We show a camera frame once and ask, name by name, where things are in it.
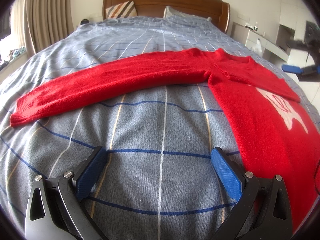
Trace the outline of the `red knit sweater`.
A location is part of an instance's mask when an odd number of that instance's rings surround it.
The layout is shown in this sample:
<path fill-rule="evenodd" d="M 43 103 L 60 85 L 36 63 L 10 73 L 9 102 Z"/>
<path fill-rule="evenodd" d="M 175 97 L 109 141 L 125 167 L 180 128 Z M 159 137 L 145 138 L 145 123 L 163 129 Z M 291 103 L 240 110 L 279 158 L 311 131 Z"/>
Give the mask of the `red knit sweater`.
<path fill-rule="evenodd" d="M 319 191 L 319 130 L 287 83 L 249 56 L 193 48 L 100 64 L 20 97 L 10 124 L 25 125 L 136 90 L 201 82 L 226 115 L 245 168 L 264 178 L 284 177 L 298 229 Z"/>

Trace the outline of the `white desk unit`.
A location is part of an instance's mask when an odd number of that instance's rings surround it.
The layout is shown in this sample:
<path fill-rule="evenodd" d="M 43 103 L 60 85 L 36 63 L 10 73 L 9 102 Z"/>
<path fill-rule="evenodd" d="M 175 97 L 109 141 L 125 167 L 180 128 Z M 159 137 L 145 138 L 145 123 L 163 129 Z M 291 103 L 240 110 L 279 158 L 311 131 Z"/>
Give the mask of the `white desk unit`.
<path fill-rule="evenodd" d="M 275 60 L 287 62 L 289 59 L 289 54 L 282 50 L 279 46 L 252 31 L 251 29 L 245 28 L 244 26 L 235 22 L 232 25 L 231 38 L 242 43 L 249 50 L 251 50 L 251 47 L 256 43 L 257 39 L 260 38 L 261 46 L 263 48 L 262 58 L 270 62 Z"/>

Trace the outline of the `white plastic bag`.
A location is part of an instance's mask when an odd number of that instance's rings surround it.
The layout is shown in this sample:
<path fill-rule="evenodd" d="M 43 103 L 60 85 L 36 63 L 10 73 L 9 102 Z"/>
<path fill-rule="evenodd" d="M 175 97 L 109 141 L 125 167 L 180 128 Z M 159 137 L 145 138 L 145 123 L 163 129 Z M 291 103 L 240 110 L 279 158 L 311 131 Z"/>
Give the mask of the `white plastic bag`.
<path fill-rule="evenodd" d="M 251 51 L 258 54 L 260 57 L 263 55 L 263 48 L 261 46 L 260 38 L 257 39 L 256 43 L 251 47 Z"/>

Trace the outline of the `blue grey checked duvet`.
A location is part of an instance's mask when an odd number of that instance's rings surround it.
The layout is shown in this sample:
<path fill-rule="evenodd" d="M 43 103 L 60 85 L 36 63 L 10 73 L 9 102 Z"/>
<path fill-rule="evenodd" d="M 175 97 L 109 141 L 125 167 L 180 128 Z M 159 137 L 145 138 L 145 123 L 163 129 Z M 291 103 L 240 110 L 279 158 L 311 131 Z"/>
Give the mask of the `blue grey checked duvet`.
<path fill-rule="evenodd" d="M 103 146 L 111 160 L 84 205 L 109 239 L 213 236 L 234 202 L 213 170 L 210 150 L 242 159 L 206 83 L 141 90 L 10 127 L 18 98 L 47 81 L 129 56 L 190 48 L 251 56 L 284 78 L 319 124 L 295 81 L 207 21 L 134 17 L 86 24 L 1 83 L 1 207 L 19 232 L 35 177 L 61 176 Z"/>

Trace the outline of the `white pillow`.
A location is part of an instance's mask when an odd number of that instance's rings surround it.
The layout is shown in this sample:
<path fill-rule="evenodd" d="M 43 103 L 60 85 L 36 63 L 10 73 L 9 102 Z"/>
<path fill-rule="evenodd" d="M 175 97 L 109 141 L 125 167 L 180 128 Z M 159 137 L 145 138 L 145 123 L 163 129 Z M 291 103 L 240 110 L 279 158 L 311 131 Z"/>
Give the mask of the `white pillow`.
<path fill-rule="evenodd" d="M 171 16 L 179 16 L 179 17 L 185 17 L 185 18 L 196 18 L 199 20 L 206 20 L 207 22 L 211 22 L 211 17 L 201 17 L 193 14 L 188 14 L 185 12 L 181 12 L 179 10 L 174 9 L 173 7 L 167 5 L 164 9 L 163 18 L 169 18 Z"/>

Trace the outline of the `window sill cabinet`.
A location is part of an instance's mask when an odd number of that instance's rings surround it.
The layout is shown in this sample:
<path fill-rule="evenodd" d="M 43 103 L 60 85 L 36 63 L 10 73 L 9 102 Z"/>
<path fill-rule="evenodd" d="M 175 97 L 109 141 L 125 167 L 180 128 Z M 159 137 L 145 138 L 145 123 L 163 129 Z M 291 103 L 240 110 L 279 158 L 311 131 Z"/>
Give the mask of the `window sill cabinet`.
<path fill-rule="evenodd" d="M 22 65 L 28 61 L 28 56 L 23 53 L 16 57 L 14 60 L 10 61 L 6 67 L 4 67 L 0 72 L 0 82 L 3 82 L 9 75 L 14 71 L 18 70 Z"/>

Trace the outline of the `striped cushion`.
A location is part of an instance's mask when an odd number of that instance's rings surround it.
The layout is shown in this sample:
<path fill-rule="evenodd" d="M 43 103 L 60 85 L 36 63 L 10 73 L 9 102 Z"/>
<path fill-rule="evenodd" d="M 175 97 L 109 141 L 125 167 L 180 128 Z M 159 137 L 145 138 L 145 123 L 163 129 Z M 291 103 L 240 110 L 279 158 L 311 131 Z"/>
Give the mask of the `striped cushion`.
<path fill-rule="evenodd" d="M 134 1 L 112 5 L 105 9 L 106 18 L 130 18 L 138 16 Z"/>

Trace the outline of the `wooden headboard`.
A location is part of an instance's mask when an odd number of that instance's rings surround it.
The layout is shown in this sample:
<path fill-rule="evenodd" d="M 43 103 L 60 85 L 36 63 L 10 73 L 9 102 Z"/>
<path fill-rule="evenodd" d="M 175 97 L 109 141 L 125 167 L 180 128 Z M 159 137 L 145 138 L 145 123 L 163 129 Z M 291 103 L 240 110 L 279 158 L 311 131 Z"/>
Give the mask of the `wooden headboard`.
<path fill-rule="evenodd" d="M 222 0 L 103 0 L 102 18 L 105 9 L 112 5 L 134 1 L 138 16 L 163 17 L 167 5 L 176 10 L 201 17 L 211 17 L 212 24 L 227 33 L 230 21 L 230 5 Z"/>

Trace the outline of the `small round bedside speaker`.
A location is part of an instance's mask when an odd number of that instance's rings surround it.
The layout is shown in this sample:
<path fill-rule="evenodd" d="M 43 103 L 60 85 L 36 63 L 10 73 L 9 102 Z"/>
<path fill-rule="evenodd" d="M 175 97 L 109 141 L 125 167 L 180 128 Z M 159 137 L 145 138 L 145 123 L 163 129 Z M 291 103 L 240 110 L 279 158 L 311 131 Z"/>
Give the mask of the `small round bedside speaker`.
<path fill-rule="evenodd" d="M 90 21 L 88 19 L 83 19 L 80 21 L 80 25 L 88 24 Z"/>

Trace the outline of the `beige curtain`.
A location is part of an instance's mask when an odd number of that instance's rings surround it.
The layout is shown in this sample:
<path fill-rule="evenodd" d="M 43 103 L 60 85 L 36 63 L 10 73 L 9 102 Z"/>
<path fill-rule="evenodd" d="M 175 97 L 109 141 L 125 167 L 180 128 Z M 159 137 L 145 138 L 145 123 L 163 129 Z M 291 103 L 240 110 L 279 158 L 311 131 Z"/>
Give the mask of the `beige curtain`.
<path fill-rule="evenodd" d="M 71 0 L 25 0 L 25 45 L 30 56 L 74 31 Z"/>

